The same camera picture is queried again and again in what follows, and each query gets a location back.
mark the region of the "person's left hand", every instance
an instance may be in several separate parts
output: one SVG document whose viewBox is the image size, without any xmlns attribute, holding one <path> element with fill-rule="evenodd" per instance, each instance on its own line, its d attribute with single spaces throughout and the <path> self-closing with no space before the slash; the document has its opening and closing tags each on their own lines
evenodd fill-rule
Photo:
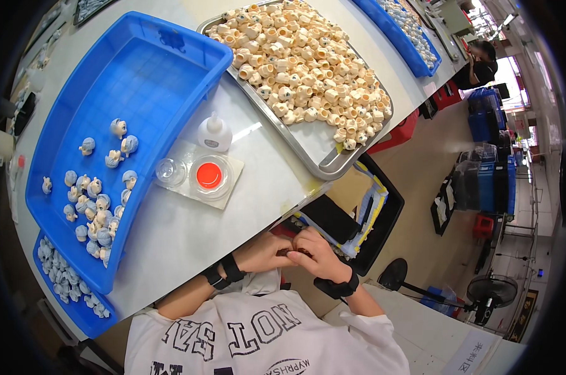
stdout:
<svg viewBox="0 0 566 375">
<path fill-rule="evenodd" d="M 285 256 L 276 256 L 279 250 L 293 250 L 291 242 L 265 232 L 249 244 L 233 251 L 233 258 L 239 270 L 247 273 L 261 273 L 271 269 L 297 266 Z"/>
</svg>

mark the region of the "stand fan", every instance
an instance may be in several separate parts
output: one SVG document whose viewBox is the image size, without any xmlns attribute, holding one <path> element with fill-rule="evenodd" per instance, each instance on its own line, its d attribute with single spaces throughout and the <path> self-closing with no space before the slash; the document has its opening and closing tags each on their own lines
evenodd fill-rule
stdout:
<svg viewBox="0 0 566 375">
<path fill-rule="evenodd" d="M 403 286 L 423 296 L 427 296 L 437 303 L 461 307 L 467 312 L 476 311 L 474 323 L 481 326 L 487 324 L 491 312 L 495 308 L 510 305 L 518 293 L 518 284 L 508 276 L 481 275 L 472 279 L 470 284 L 468 284 L 467 297 L 473 303 L 465 304 L 464 302 L 445 299 L 443 296 L 408 284 L 404 281 L 406 274 L 408 274 L 408 263 L 406 259 L 398 258 L 385 268 L 377 282 L 387 289 L 397 291 Z"/>
</svg>

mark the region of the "ceiling light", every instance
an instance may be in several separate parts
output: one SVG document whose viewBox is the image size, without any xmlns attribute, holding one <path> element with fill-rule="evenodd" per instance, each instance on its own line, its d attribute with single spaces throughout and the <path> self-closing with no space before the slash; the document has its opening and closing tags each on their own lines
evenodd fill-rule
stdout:
<svg viewBox="0 0 566 375">
<path fill-rule="evenodd" d="M 508 14 L 508 17 L 506 17 L 506 19 L 504 20 L 504 25 L 508 25 L 510 21 L 512 21 L 513 19 L 514 19 L 514 15 Z"/>
</svg>

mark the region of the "hand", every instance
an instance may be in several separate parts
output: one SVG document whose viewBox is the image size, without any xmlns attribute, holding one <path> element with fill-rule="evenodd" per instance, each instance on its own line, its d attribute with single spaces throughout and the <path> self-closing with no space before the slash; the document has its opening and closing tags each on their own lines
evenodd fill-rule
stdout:
<svg viewBox="0 0 566 375">
<path fill-rule="evenodd" d="M 310 259 L 309 256 L 298 251 L 287 253 L 289 259 L 306 268 L 310 274 L 329 279 L 336 284 L 349 282 L 351 279 L 351 267 L 339 260 L 327 240 L 313 227 L 308 227 L 295 236 L 293 247 L 307 250 L 312 255 Z"/>
<path fill-rule="evenodd" d="M 271 269 L 287 266 L 297 266 L 287 257 L 277 257 L 279 250 L 292 250 L 291 242 L 265 232 L 256 239 L 233 251 L 233 258 L 240 271 L 246 273 L 261 273 Z"/>
</svg>

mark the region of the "dark hair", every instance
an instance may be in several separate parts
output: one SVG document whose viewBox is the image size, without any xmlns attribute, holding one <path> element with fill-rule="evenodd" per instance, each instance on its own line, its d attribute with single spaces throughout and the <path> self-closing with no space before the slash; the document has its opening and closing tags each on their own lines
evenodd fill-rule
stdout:
<svg viewBox="0 0 566 375">
<path fill-rule="evenodd" d="M 495 47 L 493 46 L 493 44 L 491 44 L 491 42 L 489 41 L 478 41 L 476 43 L 476 46 L 480 49 L 482 49 L 485 53 L 487 53 L 487 56 L 489 56 L 489 58 L 491 59 L 491 61 L 495 61 Z"/>
</svg>

